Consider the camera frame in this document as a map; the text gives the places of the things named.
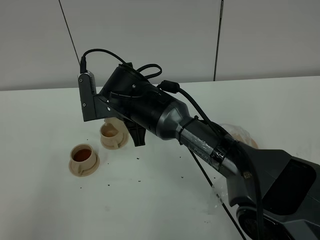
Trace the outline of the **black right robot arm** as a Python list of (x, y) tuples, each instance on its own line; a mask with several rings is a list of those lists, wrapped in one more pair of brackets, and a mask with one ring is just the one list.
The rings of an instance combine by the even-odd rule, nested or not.
[(100, 91), (107, 106), (162, 140), (178, 140), (226, 178), (242, 229), (254, 240), (320, 237), (320, 167), (283, 150), (256, 149), (210, 121), (176, 82), (152, 85), (120, 64)]

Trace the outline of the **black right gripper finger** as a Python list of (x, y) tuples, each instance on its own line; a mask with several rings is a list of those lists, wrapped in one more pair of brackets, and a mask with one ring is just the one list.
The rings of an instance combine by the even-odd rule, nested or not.
[(125, 62), (122, 64), (123, 66), (127, 67), (127, 68), (133, 68), (133, 64), (131, 62)]
[(123, 122), (132, 137), (133, 143), (135, 147), (144, 146), (145, 143), (145, 135), (146, 135), (146, 129), (139, 125), (138, 123), (135, 123), (129, 119), (124, 118)]

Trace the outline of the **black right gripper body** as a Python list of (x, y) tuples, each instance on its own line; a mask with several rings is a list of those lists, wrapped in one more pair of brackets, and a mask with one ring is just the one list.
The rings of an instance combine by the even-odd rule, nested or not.
[(164, 109), (161, 91), (149, 82), (162, 73), (155, 63), (138, 69), (119, 64), (99, 94), (121, 117), (139, 125), (156, 125)]

